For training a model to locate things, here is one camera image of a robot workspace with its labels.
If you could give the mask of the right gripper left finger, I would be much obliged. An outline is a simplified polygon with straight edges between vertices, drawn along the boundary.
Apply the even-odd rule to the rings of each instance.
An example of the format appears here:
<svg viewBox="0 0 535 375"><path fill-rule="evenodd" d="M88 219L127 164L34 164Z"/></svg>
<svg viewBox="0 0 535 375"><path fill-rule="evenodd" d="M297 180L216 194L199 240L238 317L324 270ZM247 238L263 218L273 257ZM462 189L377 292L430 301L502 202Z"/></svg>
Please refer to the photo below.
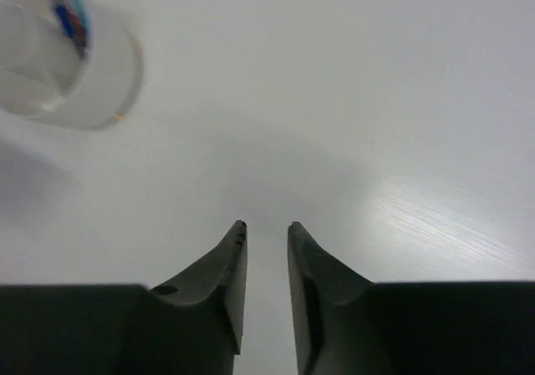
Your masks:
<svg viewBox="0 0 535 375"><path fill-rule="evenodd" d="M247 227L153 288L3 286L4 374L230 374L241 351Z"/></svg>

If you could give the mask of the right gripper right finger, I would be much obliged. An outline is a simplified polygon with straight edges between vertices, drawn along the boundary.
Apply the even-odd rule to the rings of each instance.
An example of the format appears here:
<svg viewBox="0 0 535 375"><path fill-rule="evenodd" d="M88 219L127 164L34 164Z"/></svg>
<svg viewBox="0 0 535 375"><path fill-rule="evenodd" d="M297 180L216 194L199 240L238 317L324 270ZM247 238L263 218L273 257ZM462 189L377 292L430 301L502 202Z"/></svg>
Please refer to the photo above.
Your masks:
<svg viewBox="0 0 535 375"><path fill-rule="evenodd" d="M372 282L288 228L302 374L531 374L530 281Z"/></svg>

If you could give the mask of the dark blue pen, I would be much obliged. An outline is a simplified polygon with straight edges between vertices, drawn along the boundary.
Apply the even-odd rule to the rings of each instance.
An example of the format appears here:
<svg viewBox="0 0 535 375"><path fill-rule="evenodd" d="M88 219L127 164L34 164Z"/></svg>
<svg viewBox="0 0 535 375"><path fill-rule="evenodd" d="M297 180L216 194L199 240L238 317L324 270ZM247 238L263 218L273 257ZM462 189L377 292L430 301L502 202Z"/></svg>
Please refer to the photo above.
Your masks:
<svg viewBox="0 0 535 375"><path fill-rule="evenodd" d="M64 35L71 40L74 40L74 28L68 19L68 9L60 0L49 0L51 10L57 19Z"/></svg>

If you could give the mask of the red crayon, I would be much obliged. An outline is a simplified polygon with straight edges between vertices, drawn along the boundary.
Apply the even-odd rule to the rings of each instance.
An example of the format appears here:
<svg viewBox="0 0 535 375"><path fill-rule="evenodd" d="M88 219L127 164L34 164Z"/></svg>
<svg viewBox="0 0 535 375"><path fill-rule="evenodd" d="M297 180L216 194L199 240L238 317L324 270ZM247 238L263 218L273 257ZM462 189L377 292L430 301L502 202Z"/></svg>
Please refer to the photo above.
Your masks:
<svg viewBox="0 0 535 375"><path fill-rule="evenodd" d="M87 43L87 37L83 24L80 22L79 18L73 13L69 13L68 18L70 25L73 29L73 40L81 48L84 48Z"/></svg>

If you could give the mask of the blue crayon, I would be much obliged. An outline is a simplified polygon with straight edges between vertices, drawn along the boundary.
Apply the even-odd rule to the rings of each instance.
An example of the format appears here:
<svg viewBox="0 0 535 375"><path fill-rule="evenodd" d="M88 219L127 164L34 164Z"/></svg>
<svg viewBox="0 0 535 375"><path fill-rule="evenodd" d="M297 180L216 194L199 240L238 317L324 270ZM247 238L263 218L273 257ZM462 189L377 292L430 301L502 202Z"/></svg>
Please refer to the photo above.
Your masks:
<svg viewBox="0 0 535 375"><path fill-rule="evenodd" d="M85 36L89 35L89 20L83 0L71 0L74 16Z"/></svg>

